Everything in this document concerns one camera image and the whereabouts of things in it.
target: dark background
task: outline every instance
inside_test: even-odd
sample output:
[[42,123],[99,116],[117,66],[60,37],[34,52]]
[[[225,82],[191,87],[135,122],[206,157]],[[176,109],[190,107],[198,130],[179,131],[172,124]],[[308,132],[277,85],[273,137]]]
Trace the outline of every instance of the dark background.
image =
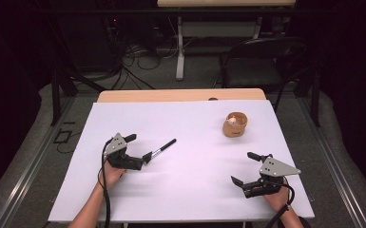
[[[38,7],[52,7],[49,3]],[[309,58],[320,66],[320,89],[333,100],[343,142],[366,178],[366,1],[299,0],[298,8],[338,10],[339,16],[295,17],[288,33],[308,41]],[[146,20],[143,29],[151,23]],[[134,32],[129,34],[142,39]],[[50,83],[53,70],[81,70],[66,33],[59,20],[26,15],[16,1],[0,1],[0,178],[35,121],[38,91]],[[105,38],[103,33],[97,38],[102,48],[111,45]],[[153,44],[141,42],[149,48]],[[114,51],[100,63],[111,58],[117,58]],[[116,67],[100,63],[93,66]]]

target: wire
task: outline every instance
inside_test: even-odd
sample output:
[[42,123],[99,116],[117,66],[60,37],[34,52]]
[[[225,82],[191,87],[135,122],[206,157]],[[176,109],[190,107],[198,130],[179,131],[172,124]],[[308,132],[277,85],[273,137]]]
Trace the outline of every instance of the wire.
[[266,225],[266,228],[271,228],[275,224],[275,222],[280,218],[280,216],[283,215],[283,213],[285,213],[287,210],[289,210],[289,206],[292,204],[293,200],[295,199],[295,189],[293,189],[289,184],[286,184],[286,183],[276,183],[276,182],[269,182],[269,181],[268,181],[268,183],[279,185],[282,187],[287,187],[290,190],[289,192],[292,192],[292,194],[289,193],[290,198],[288,198],[287,203],[285,205],[283,205],[280,208],[280,210],[278,210],[278,212],[272,217],[272,219]]
[[109,217],[111,214],[111,202],[109,200],[109,195],[108,195],[108,191],[106,189],[106,170],[105,170],[105,163],[106,163],[106,159],[105,159],[105,152],[106,152],[106,148],[109,145],[109,143],[111,143],[112,138],[106,142],[105,147],[103,148],[103,153],[102,153],[102,168],[101,168],[101,172],[103,174],[103,194],[106,200],[106,224],[105,224],[105,228],[109,227]]
[[148,87],[152,88],[152,89],[156,89],[155,87],[153,87],[152,85],[148,84],[147,82],[145,82],[144,80],[138,78],[135,74],[133,74],[128,68],[124,67],[124,70],[129,73],[130,75],[132,75],[135,79],[139,80],[141,83],[147,85]]
[[[80,134],[82,134],[82,131],[81,131],[81,132],[78,132],[78,133],[75,133],[75,134],[73,134],[73,135],[71,135],[71,136],[69,136],[69,138],[72,138],[73,136],[77,136],[77,135],[80,135]],[[61,144],[64,144],[64,143],[63,143],[63,142],[61,142],[61,143],[58,143],[58,145],[57,145],[57,151],[58,151],[59,153],[61,153],[61,154],[69,154],[69,153],[73,153],[73,152],[75,152],[75,150],[61,151],[61,150],[59,149],[59,146],[60,146]]]
[[115,87],[115,86],[120,82],[122,72],[123,72],[123,68],[121,67],[121,69],[120,69],[120,73],[119,73],[119,75],[118,75],[118,79],[115,81],[114,85],[111,87],[111,89],[110,89],[110,90],[114,90],[114,87]]

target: chair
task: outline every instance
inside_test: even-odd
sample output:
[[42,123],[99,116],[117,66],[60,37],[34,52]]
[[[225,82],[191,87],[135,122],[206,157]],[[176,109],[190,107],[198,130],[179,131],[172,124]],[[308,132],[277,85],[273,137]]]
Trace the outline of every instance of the chair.
[[273,104],[277,111],[286,84],[306,70],[298,66],[306,49],[304,40],[298,37],[251,39],[239,43],[220,56],[222,87],[257,87],[265,93],[278,90],[278,98]]

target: white table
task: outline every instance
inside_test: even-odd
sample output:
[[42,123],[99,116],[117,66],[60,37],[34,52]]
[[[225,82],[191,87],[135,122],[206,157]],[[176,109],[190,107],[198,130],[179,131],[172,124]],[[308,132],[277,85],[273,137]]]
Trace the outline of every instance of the white table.
[[[200,90],[182,89],[177,94],[190,91]],[[222,124],[233,111],[245,113],[249,124],[241,137],[226,138]],[[49,221],[73,220],[97,181],[103,146],[117,132],[123,136],[137,134],[126,151],[133,157],[154,151],[174,138],[177,142],[144,165],[142,171],[128,171],[109,192],[114,222],[269,220],[275,213],[266,201],[262,197],[246,199],[230,176],[244,182],[260,177],[261,162],[248,159],[248,151],[273,154],[294,166],[275,112],[266,100],[96,103]],[[288,180],[296,191],[293,207],[300,216],[312,218],[314,213],[299,176]],[[105,209],[100,219],[105,219]]]
[[[296,0],[159,0],[161,8],[212,8],[212,7],[293,7]],[[176,80],[183,80],[183,38],[201,37],[252,37],[258,38],[261,17],[252,22],[184,22],[178,17],[178,49]]]

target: black cable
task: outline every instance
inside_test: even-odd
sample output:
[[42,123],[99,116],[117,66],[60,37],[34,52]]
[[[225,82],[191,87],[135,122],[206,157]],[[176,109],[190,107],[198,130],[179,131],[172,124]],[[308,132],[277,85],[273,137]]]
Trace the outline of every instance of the black cable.
[[283,205],[280,210],[272,217],[269,223],[266,225],[266,228],[271,228],[275,222],[283,215],[287,210],[289,210],[289,206],[292,204],[293,200],[295,199],[295,189],[293,189],[289,184],[286,183],[276,183],[276,182],[267,182],[268,184],[275,184],[280,185],[282,187],[287,187],[292,194],[290,194],[290,198],[288,198],[287,203]]
[[[82,134],[82,131],[81,131],[81,132],[78,132],[78,133],[75,133],[75,134],[73,134],[73,135],[71,135],[71,136],[69,136],[69,138],[72,138],[73,136],[77,136],[77,135],[80,135],[80,134]],[[58,145],[57,145],[57,151],[58,151],[59,153],[61,153],[61,154],[68,154],[68,153],[73,153],[73,152],[75,151],[75,150],[61,151],[61,150],[59,149],[59,146],[60,146],[61,144],[63,144],[63,143],[61,142],[61,143],[58,143]]]
[[143,83],[143,84],[145,84],[145,85],[147,85],[147,86],[149,86],[150,88],[152,88],[152,89],[156,89],[156,88],[154,88],[152,85],[150,85],[150,84],[148,84],[147,82],[145,82],[144,80],[142,80],[142,79],[140,79],[140,78],[138,78],[135,74],[133,74],[128,68],[126,68],[125,66],[124,66],[124,70],[126,71],[126,72],[128,72],[128,73],[130,73],[134,78],[136,78],[137,80],[139,80],[139,81],[141,81],[141,83]]
[[123,72],[123,68],[121,67],[120,68],[120,73],[118,75],[118,79],[115,81],[114,85],[111,87],[111,90],[114,90],[115,86],[120,82],[122,72]]
[[135,84],[136,87],[138,87],[139,89],[142,89],[128,73],[126,75],[132,81],[132,83]]
[[51,224],[50,221],[47,221],[46,224],[44,224],[44,226],[42,228],[46,228],[47,226],[49,226]]
[[109,227],[109,220],[110,220],[110,214],[111,214],[111,203],[109,200],[109,196],[108,196],[108,192],[106,189],[106,170],[105,170],[105,152],[106,152],[106,148],[109,145],[109,143],[111,143],[111,140],[107,141],[105,144],[105,147],[103,148],[103,153],[102,153],[102,175],[103,175],[103,195],[105,197],[106,200],[106,224],[105,224],[105,228]]
[[145,69],[145,70],[150,70],[150,69],[155,69],[155,68],[157,68],[159,65],[160,65],[160,62],[162,61],[162,57],[158,54],[158,53],[156,53],[157,55],[156,55],[156,58],[157,58],[157,63],[156,63],[156,65],[155,66],[153,66],[153,67],[149,67],[149,68],[145,68],[145,67],[142,67],[141,66],[141,64],[140,64],[140,59],[142,58],[142,57],[140,57],[140,58],[138,58],[138,63],[137,63],[137,65],[138,65],[138,67],[140,68],[140,69]]

